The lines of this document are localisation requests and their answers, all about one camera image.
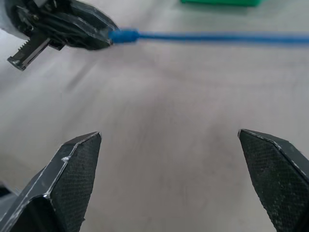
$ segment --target blue wire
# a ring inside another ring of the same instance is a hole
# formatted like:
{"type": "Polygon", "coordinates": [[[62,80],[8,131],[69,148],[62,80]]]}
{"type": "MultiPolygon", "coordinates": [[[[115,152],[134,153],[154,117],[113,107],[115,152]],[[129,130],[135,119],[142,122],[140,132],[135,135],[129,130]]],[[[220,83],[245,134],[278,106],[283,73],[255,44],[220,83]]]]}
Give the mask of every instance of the blue wire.
{"type": "Polygon", "coordinates": [[[283,34],[269,32],[187,32],[161,33],[139,32],[135,29],[117,30],[109,33],[115,44],[134,43],[139,39],[176,42],[248,43],[268,45],[309,46],[309,34],[283,34]]]}

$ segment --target white fabric surface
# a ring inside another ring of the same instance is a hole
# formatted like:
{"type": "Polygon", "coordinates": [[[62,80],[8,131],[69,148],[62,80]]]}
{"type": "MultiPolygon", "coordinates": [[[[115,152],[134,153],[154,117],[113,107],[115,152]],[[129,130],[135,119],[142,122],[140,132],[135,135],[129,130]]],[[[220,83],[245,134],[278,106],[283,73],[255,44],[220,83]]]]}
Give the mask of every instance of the white fabric surface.
{"type": "MultiPolygon", "coordinates": [[[[92,0],[122,27],[309,31],[309,1],[258,8],[92,0]]],[[[308,49],[139,43],[45,50],[25,72],[1,33],[0,177],[23,187],[61,143],[101,131],[82,232],[274,232],[237,132],[309,154],[308,49]]]]}

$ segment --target green object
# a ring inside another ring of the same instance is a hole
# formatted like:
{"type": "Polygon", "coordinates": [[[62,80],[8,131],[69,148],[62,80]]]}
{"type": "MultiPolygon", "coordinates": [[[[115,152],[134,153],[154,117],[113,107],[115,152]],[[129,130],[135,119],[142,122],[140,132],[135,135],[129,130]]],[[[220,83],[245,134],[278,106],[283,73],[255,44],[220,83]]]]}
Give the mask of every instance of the green object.
{"type": "Polygon", "coordinates": [[[228,5],[241,5],[241,6],[257,6],[262,0],[181,0],[185,2],[199,2],[207,4],[228,4],[228,5]]]}

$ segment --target green box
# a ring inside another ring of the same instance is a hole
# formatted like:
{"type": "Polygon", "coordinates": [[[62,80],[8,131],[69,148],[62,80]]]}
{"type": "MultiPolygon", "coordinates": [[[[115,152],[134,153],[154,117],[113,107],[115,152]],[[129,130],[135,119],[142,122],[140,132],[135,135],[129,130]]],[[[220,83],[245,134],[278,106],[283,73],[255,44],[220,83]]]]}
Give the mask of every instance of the green box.
{"type": "Polygon", "coordinates": [[[257,6],[262,0],[181,0],[185,2],[199,2],[207,4],[227,4],[227,5],[241,5],[241,6],[257,6]]]}

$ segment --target cable end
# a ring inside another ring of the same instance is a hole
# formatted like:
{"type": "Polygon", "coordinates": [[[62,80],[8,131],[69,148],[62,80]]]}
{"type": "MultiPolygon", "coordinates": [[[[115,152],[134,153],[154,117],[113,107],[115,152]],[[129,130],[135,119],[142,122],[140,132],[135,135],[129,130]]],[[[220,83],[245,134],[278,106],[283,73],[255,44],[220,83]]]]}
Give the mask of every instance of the cable end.
{"type": "Polygon", "coordinates": [[[109,32],[109,39],[115,44],[134,43],[139,39],[137,30],[114,30],[109,32]]]}

